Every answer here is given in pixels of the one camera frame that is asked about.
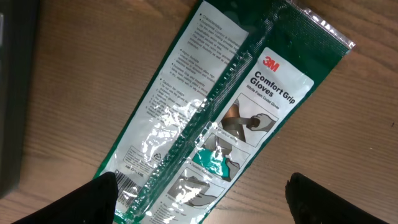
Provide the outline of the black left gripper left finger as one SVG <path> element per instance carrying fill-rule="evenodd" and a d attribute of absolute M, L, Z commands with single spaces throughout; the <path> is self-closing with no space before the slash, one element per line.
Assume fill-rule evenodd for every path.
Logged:
<path fill-rule="evenodd" d="M 112 224 L 117 197 L 116 175 L 107 172 L 13 224 Z"/>

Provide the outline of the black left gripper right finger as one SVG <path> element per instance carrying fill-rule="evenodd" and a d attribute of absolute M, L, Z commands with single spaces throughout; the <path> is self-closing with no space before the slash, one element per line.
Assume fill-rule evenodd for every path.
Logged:
<path fill-rule="evenodd" d="M 295 224 L 386 224 L 301 173 L 293 173 L 285 198 Z"/>

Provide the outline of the green white wipes pack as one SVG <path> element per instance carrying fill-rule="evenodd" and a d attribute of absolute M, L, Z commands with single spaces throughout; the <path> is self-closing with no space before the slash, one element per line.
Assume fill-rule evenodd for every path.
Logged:
<path fill-rule="evenodd" d="M 198 1 L 97 173 L 115 223 L 202 223 L 354 42 L 294 1 Z"/>

